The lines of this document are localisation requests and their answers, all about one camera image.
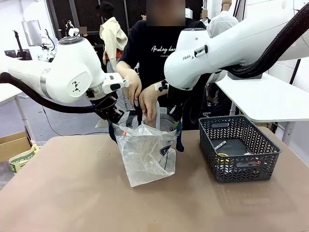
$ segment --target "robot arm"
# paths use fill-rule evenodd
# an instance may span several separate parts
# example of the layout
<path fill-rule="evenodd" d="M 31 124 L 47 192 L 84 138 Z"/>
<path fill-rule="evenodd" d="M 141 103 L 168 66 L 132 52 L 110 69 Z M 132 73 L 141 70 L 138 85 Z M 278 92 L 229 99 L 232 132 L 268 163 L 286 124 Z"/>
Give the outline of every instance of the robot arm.
<path fill-rule="evenodd" d="M 93 105 L 93 112 L 103 119 L 118 122 L 117 119 L 122 115 L 122 112 L 115 111 L 116 99 L 112 94 L 127 87 L 128 82 L 118 73 L 104 73 L 95 50 L 83 37 L 66 37 L 60 40 L 52 63 L 20 61 L 9 57 L 4 62 L 4 72 L 45 98 L 72 103 L 86 93 Z"/>
<path fill-rule="evenodd" d="M 269 16 L 245 19 L 214 38 L 209 38 L 200 31 L 183 31 L 179 43 L 195 44 L 193 40 L 188 41 L 194 38 L 202 44 L 187 49 L 177 44 L 176 52 L 168 57 L 164 67 L 169 86 L 178 89 L 192 88 L 202 74 L 216 73 L 232 65 L 256 62 L 305 3 L 295 0 L 294 4 L 295 9 L 291 7 Z M 309 56 L 309 31 L 293 42 L 279 60 Z"/>

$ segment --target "white shirt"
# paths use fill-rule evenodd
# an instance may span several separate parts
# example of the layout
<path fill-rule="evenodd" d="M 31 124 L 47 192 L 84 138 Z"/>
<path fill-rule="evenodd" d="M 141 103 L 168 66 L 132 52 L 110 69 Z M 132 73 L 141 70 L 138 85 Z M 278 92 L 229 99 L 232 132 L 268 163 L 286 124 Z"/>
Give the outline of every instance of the white shirt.
<path fill-rule="evenodd" d="M 208 19 L 203 18 L 200 21 L 205 25 L 206 29 L 208 29 L 208 26 L 209 26 Z"/>
<path fill-rule="evenodd" d="M 213 38 L 222 32 L 238 24 L 239 21 L 228 14 L 228 11 L 222 11 L 218 16 L 211 19 L 207 28 L 209 37 Z"/>

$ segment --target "clear plastic bag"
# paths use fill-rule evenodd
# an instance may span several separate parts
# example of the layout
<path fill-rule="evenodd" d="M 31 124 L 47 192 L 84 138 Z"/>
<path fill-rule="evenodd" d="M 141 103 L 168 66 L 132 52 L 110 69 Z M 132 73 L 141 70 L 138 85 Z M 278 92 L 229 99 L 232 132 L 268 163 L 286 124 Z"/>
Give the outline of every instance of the clear plastic bag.
<path fill-rule="evenodd" d="M 157 106 L 157 112 L 156 125 L 160 130 L 143 123 L 138 126 L 137 116 L 130 116 L 129 112 L 122 117 L 119 127 L 114 128 L 131 187 L 175 173 L 176 151 L 170 147 L 179 135 L 177 123 L 166 110 Z"/>

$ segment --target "person's hand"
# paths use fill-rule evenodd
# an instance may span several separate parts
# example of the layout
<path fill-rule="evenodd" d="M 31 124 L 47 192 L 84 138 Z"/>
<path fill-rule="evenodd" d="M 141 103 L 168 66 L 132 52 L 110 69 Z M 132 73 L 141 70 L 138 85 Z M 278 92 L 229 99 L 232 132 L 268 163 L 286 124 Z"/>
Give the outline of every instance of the person's hand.
<path fill-rule="evenodd" d="M 106 65 L 106 51 L 103 53 L 103 64 Z"/>
<path fill-rule="evenodd" d="M 140 94 L 140 107 L 147 116 L 146 124 L 152 123 L 156 118 L 156 102 L 159 96 L 160 91 L 155 90 L 155 85 L 149 86 Z"/>
<path fill-rule="evenodd" d="M 124 79 L 129 81 L 129 87 L 125 88 L 125 93 L 130 100 L 131 106 L 134 107 L 134 100 L 137 101 L 139 99 L 141 92 L 140 77 L 133 69 L 130 69 L 124 76 Z"/>

